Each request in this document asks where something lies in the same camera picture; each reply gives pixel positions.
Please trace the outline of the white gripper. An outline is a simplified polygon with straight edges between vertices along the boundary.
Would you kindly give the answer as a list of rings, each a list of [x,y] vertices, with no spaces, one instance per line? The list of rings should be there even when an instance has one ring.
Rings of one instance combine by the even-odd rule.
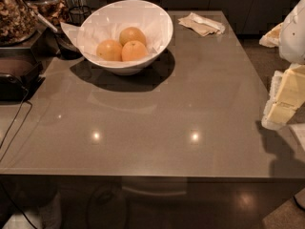
[[[279,130],[305,103],[305,0],[300,0],[282,23],[264,34],[259,44],[274,48],[292,64],[284,73],[275,71],[261,124]]]

